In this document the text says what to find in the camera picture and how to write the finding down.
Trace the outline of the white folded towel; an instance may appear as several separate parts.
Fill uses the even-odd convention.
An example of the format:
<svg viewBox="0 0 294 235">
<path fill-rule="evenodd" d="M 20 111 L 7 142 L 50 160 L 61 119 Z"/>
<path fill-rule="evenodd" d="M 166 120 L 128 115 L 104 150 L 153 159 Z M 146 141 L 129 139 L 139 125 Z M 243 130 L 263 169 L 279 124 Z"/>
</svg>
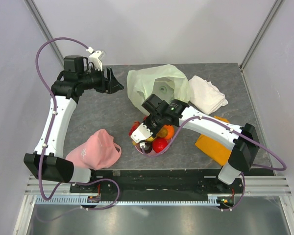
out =
<svg viewBox="0 0 294 235">
<path fill-rule="evenodd" d="M 189 85 L 191 88 L 190 102 L 206 115 L 228 105 L 225 94 L 221 93 L 211 81 L 195 75 L 189 80 Z"/>
</svg>

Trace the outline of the translucent green plastic bag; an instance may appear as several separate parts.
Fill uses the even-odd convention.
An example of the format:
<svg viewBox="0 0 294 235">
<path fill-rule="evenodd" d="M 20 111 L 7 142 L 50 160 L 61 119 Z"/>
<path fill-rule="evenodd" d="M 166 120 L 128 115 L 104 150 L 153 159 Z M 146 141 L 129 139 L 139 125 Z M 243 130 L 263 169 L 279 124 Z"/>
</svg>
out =
<svg viewBox="0 0 294 235">
<path fill-rule="evenodd" d="M 130 70 L 126 82 L 128 98 L 144 115 L 149 112 L 142 104 L 151 94 L 167 103 L 174 99 L 185 103 L 190 101 L 191 89 L 186 75 L 171 64 Z"/>
</svg>

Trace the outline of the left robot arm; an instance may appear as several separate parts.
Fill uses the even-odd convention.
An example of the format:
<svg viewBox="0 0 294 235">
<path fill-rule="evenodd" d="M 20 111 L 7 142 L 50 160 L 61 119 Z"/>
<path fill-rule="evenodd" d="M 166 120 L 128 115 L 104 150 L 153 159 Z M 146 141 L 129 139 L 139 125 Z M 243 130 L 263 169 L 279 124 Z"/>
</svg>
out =
<svg viewBox="0 0 294 235">
<path fill-rule="evenodd" d="M 74 166 L 63 157 L 64 140 L 71 116 L 85 90 L 113 94 L 124 89 L 110 67 L 102 68 L 102 51 L 88 58 L 70 55 L 64 58 L 64 70 L 51 86 L 49 115 L 33 153 L 26 153 L 24 164 L 36 179 L 60 183 L 81 183 L 86 192 L 94 192 L 98 181 L 91 170 Z"/>
</svg>

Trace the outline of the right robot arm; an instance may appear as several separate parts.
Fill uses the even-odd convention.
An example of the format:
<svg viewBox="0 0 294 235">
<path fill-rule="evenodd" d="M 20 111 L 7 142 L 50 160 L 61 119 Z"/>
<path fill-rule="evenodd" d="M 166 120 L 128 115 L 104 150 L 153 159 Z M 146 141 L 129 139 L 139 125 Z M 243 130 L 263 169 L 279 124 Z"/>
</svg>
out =
<svg viewBox="0 0 294 235">
<path fill-rule="evenodd" d="M 248 172 L 259 151 L 259 138 L 253 125 L 226 123 L 210 117 L 178 99 L 167 103 L 151 94 L 142 107 L 149 115 L 134 131 L 131 138 L 141 143 L 156 134 L 165 125 L 173 125 L 179 130 L 185 128 L 203 134 L 231 151 L 229 159 L 221 168 L 214 185 L 217 191 L 227 192 L 241 173 Z"/>
</svg>

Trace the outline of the dark purple fake plum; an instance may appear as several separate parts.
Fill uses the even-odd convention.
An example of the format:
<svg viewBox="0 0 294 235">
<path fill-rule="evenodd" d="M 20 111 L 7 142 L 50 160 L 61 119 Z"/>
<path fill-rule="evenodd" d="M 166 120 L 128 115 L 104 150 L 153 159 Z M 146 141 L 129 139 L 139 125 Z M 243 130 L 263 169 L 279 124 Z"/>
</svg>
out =
<svg viewBox="0 0 294 235">
<path fill-rule="evenodd" d="M 152 142 L 149 142 L 149 141 L 140 142 L 139 149 L 141 152 L 149 154 L 152 151 Z"/>
</svg>

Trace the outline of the red strawberry bunch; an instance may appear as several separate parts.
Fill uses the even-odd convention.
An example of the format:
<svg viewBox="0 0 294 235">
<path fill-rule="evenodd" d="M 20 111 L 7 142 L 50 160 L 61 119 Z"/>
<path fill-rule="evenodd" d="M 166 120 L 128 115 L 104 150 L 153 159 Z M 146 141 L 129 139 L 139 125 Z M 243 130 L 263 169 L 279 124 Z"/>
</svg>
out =
<svg viewBox="0 0 294 235">
<path fill-rule="evenodd" d="M 139 122 L 139 121 L 135 121 L 134 122 L 134 124 L 133 124 L 133 126 L 131 127 L 131 129 L 130 129 L 130 131 L 129 131 L 129 137 L 131 138 L 131 135 L 132 135 L 132 133 L 139 127 L 139 125 L 141 124 L 141 122 Z M 139 143 L 136 143 L 133 139 L 132 139 L 132 143 L 133 143 L 133 145 L 138 145 Z"/>
</svg>

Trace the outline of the pink plate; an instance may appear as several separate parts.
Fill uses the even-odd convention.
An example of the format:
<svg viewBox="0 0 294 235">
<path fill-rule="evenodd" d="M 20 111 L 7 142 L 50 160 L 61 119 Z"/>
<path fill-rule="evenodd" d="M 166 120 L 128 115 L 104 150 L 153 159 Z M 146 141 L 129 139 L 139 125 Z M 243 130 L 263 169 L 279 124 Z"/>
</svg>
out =
<svg viewBox="0 0 294 235">
<path fill-rule="evenodd" d="M 144 153 L 144 154 L 145 154 L 146 156 L 149 156 L 149 157 L 159 156 L 159 155 L 165 153 L 165 152 L 168 150 L 168 148 L 170 147 L 170 142 L 171 142 L 171 141 L 172 141 L 172 139 L 167 140 L 168 145 L 167 145 L 167 146 L 166 146 L 161 152 L 159 152 L 159 153 L 155 153 L 155 152 L 152 150 L 149 154 L 146 154 L 146 153 Z M 143 154 L 143 152 L 141 152 L 140 149 L 139 149 L 139 145 L 135 145 L 135 148 L 136 148 L 140 153 Z"/>
</svg>

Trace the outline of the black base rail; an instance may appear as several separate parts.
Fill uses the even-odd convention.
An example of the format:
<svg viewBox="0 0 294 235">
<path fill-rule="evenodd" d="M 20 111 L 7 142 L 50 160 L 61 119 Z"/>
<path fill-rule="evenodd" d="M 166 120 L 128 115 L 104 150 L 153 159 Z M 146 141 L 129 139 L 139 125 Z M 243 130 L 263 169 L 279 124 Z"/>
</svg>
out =
<svg viewBox="0 0 294 235">
<path fill-rule="evenodd" d="M 112 197 L 116 189 L 109 189 L 103 182 L 91 185 L 91 182 L 100 179 L 109 179 L 116 182 L 120 188 L 120 196 L 138 192 L 171 190 L 189 194 L 214 193 L 241 193 L 243 192 L 242 179 L 236 178 L 227 185 L 218 180 L 217 169 L 175 169 L 175 170 L 92 170 L 90 181 L 71 186 L 70 192 L 98 191 L 105 197 Z"/>
</svg>

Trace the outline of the red fake apple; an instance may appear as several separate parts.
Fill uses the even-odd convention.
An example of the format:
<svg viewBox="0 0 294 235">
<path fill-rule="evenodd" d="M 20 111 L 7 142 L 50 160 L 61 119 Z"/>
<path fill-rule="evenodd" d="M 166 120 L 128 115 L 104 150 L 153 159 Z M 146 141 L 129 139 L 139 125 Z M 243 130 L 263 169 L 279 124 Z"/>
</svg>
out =
<svg viewBox="0 0 294 235">
<path fill-rule="evenodd" d="M 168 145 L 168 142 L 165 138 L 156 138 L 152 142 L 152 149 L 155 153 L 161 152 L 166 146 Z"/>
</svg>

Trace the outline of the left aluminium frame post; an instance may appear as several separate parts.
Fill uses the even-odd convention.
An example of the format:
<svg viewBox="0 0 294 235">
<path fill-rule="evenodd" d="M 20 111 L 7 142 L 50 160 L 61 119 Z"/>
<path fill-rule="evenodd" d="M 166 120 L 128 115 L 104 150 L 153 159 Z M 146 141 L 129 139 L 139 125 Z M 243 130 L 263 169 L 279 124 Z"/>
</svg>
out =
<svg viewBox="0 0 294 235">
<path fill-rule="evenodd" d="M 43 36 L 47 41 L 53 39 L 53 35 L 51 31 L 49 30 L 42 14 L 40 13 L 36 3 L 34 0 L 24 0 L 25 4 L 27 5 L 29 11 L 31 12 L 32 16 L 34 17 L 38 27 L 40 28 Z M 58 45 L 55 42 L 50 43 L 51 50 L 53 51 L 54 55 L 60 62 L 60 64 L 63 64 L 63 55 L 60 52 L 60 49 Z"/>
</svg>

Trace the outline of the orange fake fruit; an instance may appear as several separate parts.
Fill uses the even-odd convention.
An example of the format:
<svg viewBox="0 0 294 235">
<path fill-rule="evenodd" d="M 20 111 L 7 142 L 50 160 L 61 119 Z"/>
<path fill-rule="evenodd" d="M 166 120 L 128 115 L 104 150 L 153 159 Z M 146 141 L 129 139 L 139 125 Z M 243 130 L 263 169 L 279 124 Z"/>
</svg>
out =
<svg viewBox="0 0 294 235">
<path fill-rule="evenodd" d="M 165 129 L 165 139 L 166 140 L 170 140 L 173 138 L 173 136 L 175 135 L 175 130 L 174 130 L 174 127 L 172 125 L 165 125 L 163 127 Z"/>
</svg>

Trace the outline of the aluminium frame post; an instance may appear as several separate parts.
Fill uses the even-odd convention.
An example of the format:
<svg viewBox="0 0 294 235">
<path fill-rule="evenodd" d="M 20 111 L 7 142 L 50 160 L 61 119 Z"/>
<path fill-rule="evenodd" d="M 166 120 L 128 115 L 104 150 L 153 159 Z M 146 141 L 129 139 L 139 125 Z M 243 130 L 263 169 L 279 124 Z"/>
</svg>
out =
<svg viewBox="0 0 294 235">
<path fill-rule="evenodd" d="M 42 14 L 40 13 L 36 3 L 34 0 L 24 0 L 25 4 L 27 5 L 29 11 L 31 12 L 32 16 L 34 17 L 38 27 L 40 28 L 43 36 L 47 41 L 53 39 L 53 35 L 51 31 L 49 30 Z M 54 55 L 60 62 L 60 64 L 63 64 L 63 55 L 60 52 L 60 49 L 58 45 L 55 42 L 50 43 L 51 50 L 53 51 Z"/>
<path fill-rule="evenodd" d="M 279 9 L 283 5 L 284 0 L 275 0 L 272 7 L 270 8 L 267 16 L 265 17 L 261 27 L 259 28 L 254 40 L 252 41 L 247 53 L 245 54 L 242 62 L 239 65 L 240 71 L 243 72 L 244 69 L 247 67 L 250 59 L 252 58 L 254 52 L 256 51 L 258 45 L 262 41 L 263 37 L 265 36 L 267 30 L 269 29 L 271 23 L 273 22 L 275 16 L 277 15 Z"/>
</svg>

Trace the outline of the brown fake kiwi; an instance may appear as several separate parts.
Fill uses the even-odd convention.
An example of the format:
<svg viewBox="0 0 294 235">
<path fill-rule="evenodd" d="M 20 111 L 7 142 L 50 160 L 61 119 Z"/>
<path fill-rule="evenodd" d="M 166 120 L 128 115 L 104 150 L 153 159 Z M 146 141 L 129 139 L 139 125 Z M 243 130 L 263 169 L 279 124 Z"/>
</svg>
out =
<svg viewBox="0 0 294 235">
<path fill-rule="evenodd" d="M 165 138 L 168 135 L 168 131 L 165 127 L 163 127 L 157 134 L 156 136 L 158 138 Z"/>
</svg>

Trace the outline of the right aluminium frame post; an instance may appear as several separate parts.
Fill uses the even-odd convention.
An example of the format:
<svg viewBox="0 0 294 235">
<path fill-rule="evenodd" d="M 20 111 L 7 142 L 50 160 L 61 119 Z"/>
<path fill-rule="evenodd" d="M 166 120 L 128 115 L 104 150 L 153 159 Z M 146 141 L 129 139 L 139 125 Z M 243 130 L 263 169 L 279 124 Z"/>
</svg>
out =
<svg viewBox="0 0 294 235">
<path fill-rule="evenodd" d="M 242 62 L 239 65 L 240 71 L 243 72 L 244 69 L 247 67 L 250 59 L 252 58 L 254 52 L 256 51 L 258 45 L 262 41 L 263 37 L 265 36 L 267 30 L 269 29 L 271 23 L 273 22 L 275 16 L 277 15 L 279 9 L 283 5 L 284 0 L 275 0 L 272 7 L 270 8 L 267 16 L 265 17 L 261 27 L 259 28 L 254 40 L 252 41 L 247 53 L 245 54 Z"/>
</svg>

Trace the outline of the orange folded cloth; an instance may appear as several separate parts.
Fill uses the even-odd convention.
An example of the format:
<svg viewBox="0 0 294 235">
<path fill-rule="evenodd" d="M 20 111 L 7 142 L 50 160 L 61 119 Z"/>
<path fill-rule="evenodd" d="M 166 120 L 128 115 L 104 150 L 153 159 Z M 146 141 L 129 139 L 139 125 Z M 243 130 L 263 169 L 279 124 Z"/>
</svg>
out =
<svg viewBox="0 0 294 235">
<path fill-rule="evenodd" d="M 195 146 L 220 166 L 224 166 L 227 163 L 231 154 L 231 150 L 203 134 L 199 136 Z"/>
</svg>

